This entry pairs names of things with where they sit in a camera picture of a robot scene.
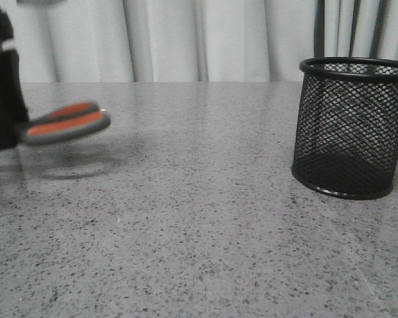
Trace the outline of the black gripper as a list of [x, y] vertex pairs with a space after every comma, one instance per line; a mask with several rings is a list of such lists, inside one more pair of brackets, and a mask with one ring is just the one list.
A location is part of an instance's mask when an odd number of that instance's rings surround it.
[[16, 50], [2, 52], [3, 43], [13, 38], [9, 16], [0, 8], [0, 150], [15, 147], [19, 142], [15, 127], [29, 121], [19, 81], [19, 55]]

